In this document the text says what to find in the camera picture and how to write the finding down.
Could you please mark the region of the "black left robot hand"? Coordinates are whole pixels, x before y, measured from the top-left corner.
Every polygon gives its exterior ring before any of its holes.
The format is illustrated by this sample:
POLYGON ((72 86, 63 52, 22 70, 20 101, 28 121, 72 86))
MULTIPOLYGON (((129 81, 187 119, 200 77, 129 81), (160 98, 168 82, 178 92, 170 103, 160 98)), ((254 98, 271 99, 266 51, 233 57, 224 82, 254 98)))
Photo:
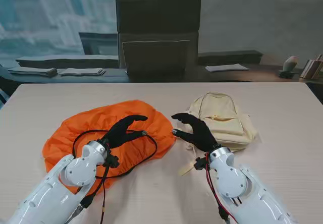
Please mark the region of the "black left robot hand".
POLYGON ((145 131, 134 131, 128 133, 128 127, 137 121, 146 121, 148 117, 142 115, 130 115, 115 123, 111 129, 99 140, 110 149, 122 146, 124 143, 145 136, 145 131))

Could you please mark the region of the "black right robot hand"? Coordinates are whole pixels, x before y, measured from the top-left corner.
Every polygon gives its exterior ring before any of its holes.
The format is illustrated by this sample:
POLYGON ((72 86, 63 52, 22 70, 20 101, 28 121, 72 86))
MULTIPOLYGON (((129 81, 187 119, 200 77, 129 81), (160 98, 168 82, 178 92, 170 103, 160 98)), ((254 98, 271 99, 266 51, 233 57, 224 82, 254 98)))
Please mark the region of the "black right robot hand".
POLYGON ((183 124, 189 124, 193 133, 183 132, 178 129, 172 129, 172 134, 182 140, 193 144, 203 152, 212 152, 221 148, 215 137, 212 135, 206 123, 199 118, 188 113, 177 113, 171 116, 172 119, 178 120, 183 124))

